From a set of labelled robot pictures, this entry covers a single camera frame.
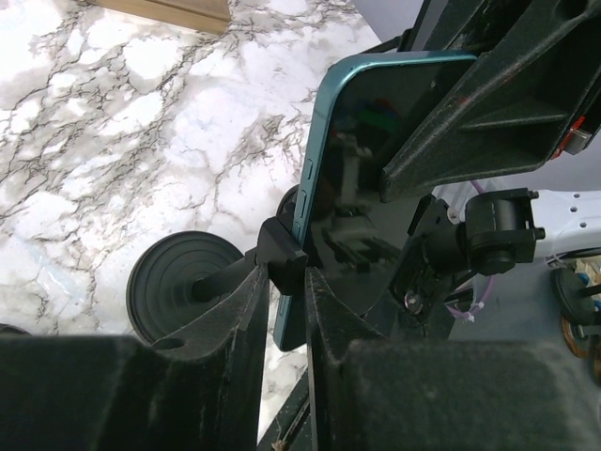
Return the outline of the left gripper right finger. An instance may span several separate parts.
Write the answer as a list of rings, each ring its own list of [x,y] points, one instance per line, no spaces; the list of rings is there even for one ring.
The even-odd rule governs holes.
[[[558,344],[393,341],[304,282],[315,450],[596,450],[600,395]]]

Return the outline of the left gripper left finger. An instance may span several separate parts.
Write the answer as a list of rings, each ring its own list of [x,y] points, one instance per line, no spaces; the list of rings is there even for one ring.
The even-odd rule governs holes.
[[[252,450],[269,278],[151,346],[125,335],[1,339],[5,450]]]

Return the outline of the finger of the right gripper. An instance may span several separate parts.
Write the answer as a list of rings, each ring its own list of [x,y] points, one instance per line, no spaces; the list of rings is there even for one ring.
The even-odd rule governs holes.
[[[412,44],[476,61],[383,168],[385,202],[531,172],[600,130],[596,1],[428,1]]]

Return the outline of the black round-base phone stand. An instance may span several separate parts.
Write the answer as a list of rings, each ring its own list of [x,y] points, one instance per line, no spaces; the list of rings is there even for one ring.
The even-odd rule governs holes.
[[[152,244],[135,262],[126,308],[137,336],[153,344],[201,317],[235,291],[257,266],[286,296],[301,291],[308,256],[292,236],[299,187],[262,224],[256,247],[242,253],[215,234],[188,230]]]

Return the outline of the teal smartphone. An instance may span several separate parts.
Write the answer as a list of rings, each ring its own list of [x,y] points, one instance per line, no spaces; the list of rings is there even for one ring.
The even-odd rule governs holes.
[[[355,54],[317,90],[292,233],[333,294],[384,334],[429,331],[388,289],[418,199],[383,202],[379,178],[474,62],[461,51]]]

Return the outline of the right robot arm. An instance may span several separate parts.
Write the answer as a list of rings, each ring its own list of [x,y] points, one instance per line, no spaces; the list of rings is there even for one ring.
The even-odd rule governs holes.
[[[431,189],[530,172],[591,144],[600,131],[600,5],[427,1],[415,25],[384,48],[476,57],[410,136],[386,144],[378,179],[384,201],[422,198],[388,292],[366,319],[403,338],[443,338],[452,324],[445,299],[477,273],[533,261],[551,229],[542,192],[478,194],[453,223]]]

